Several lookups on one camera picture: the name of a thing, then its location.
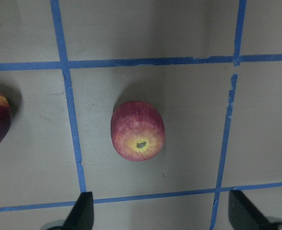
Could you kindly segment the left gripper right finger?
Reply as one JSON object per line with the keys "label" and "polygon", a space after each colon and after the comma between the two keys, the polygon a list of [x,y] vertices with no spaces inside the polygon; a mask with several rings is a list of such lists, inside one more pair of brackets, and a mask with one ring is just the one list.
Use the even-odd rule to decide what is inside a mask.
{"label": "left gripper right finger", "polygon": [[270,222],[240,190],[228,197],[228,219],[234,230],[269,230]]}

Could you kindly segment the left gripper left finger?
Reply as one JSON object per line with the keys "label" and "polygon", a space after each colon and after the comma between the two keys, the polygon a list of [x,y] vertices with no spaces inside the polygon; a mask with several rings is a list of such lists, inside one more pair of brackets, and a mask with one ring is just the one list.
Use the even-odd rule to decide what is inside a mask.
{"label": "left gripper left finger", "polygon": [[65,230],[91,230],[94,225],[94,200],[92,192],[79,195],[75,205],[66,218]]}

